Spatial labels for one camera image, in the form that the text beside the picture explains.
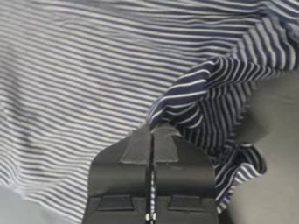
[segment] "black tool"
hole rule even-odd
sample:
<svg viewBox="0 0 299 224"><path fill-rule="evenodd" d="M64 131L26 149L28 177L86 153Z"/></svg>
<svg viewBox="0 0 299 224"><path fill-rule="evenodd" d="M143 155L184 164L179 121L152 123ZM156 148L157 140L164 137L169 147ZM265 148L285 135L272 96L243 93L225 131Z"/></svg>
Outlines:
<svg viewBox="0 0 299 224"><path fill-rule="evenodd" d="M82 224L100 223L219 223L211 161L171 125L143 126L97 154Z"/></svg>

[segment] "blue and white striped fabric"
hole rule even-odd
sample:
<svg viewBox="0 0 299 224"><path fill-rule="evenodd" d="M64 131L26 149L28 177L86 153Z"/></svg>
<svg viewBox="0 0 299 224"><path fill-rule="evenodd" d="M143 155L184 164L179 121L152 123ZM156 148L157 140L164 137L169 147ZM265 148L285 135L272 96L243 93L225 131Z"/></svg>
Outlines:
<svg viewBox="0 0 299 224"><path fill-rule="evenodd" d="M265 172L235 128L299 66L295 0L1 0L0 184L80 223L92 158L145 119L208 153L219 212Z"/></svg>

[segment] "striped shirt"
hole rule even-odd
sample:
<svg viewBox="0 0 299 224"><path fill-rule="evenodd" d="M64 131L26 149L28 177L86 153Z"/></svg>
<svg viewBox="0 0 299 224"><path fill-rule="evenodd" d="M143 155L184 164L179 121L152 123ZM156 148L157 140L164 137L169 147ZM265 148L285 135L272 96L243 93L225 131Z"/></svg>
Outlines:
<svg viewBox="0 0 299 224"><path fill-rule="evenodd" d="M145 120L209 154L217 210L265 172L235 129L299 67L296 0L2 0L0 184L80 223L92 158Z"/></svg>

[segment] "gray background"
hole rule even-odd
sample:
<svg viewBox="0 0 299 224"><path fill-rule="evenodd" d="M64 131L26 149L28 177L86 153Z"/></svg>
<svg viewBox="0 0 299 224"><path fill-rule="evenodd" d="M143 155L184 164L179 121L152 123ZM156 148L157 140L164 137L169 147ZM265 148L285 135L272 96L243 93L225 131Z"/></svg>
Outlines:
<svg viewBox="0 0 299 224"><path fill-rule="evenodd" d="M299 73L265 81L251 100L239 139L255 143L265 175L243 184L221 224L299 223ZM0 188L0 224L69 224L58 215Z"/></svg>

